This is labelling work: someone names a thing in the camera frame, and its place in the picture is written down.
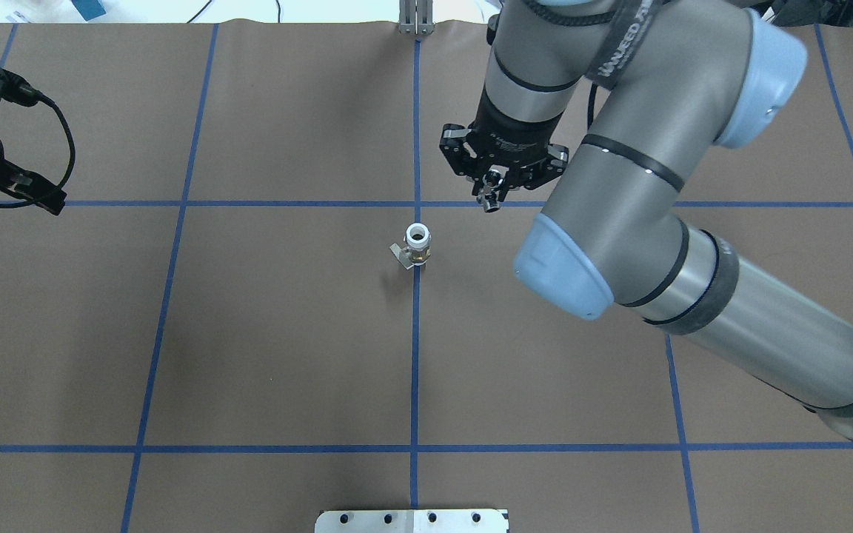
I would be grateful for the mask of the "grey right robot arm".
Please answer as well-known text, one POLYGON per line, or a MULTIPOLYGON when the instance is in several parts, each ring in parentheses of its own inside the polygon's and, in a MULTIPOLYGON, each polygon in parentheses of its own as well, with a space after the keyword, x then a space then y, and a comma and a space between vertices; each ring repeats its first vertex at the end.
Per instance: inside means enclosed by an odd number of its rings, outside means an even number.
POLYGON ((518 280, 586 320, 631 308, 853 442, 853 325, 673 210, 710 147, 786 105, 802 41, 727 1, 505 1, 487 41, 476 117, 439 148, 487 212, 556 182, 518 280))

